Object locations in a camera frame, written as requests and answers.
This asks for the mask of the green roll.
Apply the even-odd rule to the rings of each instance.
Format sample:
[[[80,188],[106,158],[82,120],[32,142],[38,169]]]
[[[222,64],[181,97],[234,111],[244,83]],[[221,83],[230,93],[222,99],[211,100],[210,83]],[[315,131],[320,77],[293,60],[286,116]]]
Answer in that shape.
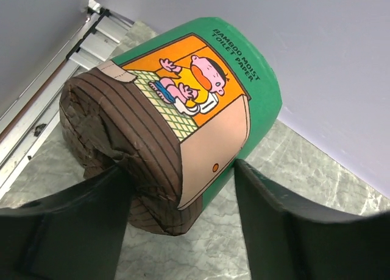
[[[63,137],[90,178],[120,163],[139,229],[185,234],[282,107],[257,48],[220,18],[189,21],[70,78]]]

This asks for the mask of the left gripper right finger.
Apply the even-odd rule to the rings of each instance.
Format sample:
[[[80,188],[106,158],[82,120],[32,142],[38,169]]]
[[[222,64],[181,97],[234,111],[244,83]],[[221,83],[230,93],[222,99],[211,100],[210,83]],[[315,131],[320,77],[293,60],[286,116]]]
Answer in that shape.
[[[252,279],[389,278],[389,212],[326,207],[241,159],[234,181]]]

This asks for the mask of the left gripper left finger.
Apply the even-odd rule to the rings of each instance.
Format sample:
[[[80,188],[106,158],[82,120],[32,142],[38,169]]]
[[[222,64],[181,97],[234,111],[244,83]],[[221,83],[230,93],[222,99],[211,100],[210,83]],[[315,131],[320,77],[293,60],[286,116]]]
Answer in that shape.
[[[113,166],[56,194],[1,209],[1,279],[114,279],[134,194]]]

